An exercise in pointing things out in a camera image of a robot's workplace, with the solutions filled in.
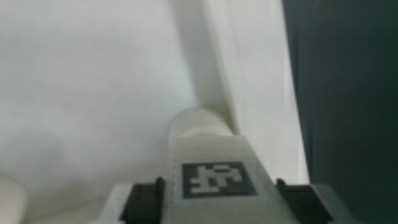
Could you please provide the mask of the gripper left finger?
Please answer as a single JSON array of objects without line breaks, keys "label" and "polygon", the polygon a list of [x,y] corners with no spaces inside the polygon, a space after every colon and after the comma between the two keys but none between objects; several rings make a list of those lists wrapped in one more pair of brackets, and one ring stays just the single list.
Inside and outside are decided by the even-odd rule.
[{"label": "gripper left finger", "polygon": [[91,224],[162,224],[166,185],[162,177],[153,182],[120,184]]}]

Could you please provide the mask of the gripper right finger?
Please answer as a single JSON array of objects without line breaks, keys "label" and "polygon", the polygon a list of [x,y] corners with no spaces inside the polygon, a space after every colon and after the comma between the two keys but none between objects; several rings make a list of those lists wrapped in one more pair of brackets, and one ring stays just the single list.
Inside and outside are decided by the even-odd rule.
[{"label": "gripper right finger", "polygon": [[301,224],[363,224],[328,184],[289,184],[280,179],[276,188]]}]

